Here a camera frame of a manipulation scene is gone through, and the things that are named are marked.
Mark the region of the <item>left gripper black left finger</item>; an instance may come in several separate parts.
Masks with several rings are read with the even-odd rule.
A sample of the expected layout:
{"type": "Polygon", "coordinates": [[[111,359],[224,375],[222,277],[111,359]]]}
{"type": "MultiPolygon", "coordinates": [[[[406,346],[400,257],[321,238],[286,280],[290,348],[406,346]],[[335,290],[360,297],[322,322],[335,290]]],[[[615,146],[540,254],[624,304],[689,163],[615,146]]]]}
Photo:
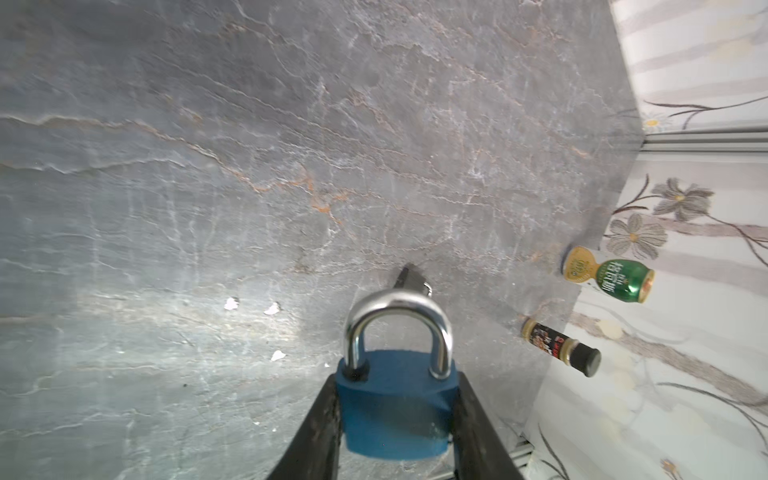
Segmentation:
{"type": "Polygon", "coordinates": [[[335,375],[327,377],[289,447],[267,480],[336,480],[341,438],[335,375]]]}

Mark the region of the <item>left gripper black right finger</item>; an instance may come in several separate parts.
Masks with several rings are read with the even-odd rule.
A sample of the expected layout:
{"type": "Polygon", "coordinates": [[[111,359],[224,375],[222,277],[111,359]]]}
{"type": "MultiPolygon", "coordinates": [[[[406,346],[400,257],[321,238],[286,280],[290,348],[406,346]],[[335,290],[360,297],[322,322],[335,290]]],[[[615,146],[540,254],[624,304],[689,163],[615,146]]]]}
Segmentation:
{"type": "Polygon", "coordinates": [[[452,436],[454,478],[458,480],[523,480],[498,436],[467,376],[457,374],[452,436]]]}

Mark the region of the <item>blue padlock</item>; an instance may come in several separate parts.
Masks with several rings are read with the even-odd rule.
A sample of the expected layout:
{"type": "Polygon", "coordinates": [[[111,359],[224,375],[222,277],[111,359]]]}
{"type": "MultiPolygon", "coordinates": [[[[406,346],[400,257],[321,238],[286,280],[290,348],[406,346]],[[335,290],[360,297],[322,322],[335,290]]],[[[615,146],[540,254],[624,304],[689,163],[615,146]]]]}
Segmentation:
{"type": "Polygon", "coordinates": [[[458,372],[450,322],[428,296],[398,288],[357,302],[345,323],[344,357],[335,379],[349,451],[391,461],[424,460],[447,451],[458,372]],[[366,349],[367,327],[394,315],[429,329],[430,352],[366,349]]]}

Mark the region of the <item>black padlock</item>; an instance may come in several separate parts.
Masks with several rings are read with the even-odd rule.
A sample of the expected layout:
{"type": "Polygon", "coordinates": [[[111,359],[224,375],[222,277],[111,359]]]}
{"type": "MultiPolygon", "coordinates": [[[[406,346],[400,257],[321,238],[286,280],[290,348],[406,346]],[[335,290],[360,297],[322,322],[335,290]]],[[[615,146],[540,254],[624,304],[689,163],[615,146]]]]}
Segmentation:
{"type": "Polygon", "coordinates": [[[406,264],[398,274],[395,289],[407,289],[432,297],[433,289],[426,277],[413,264],[406,264]]]}

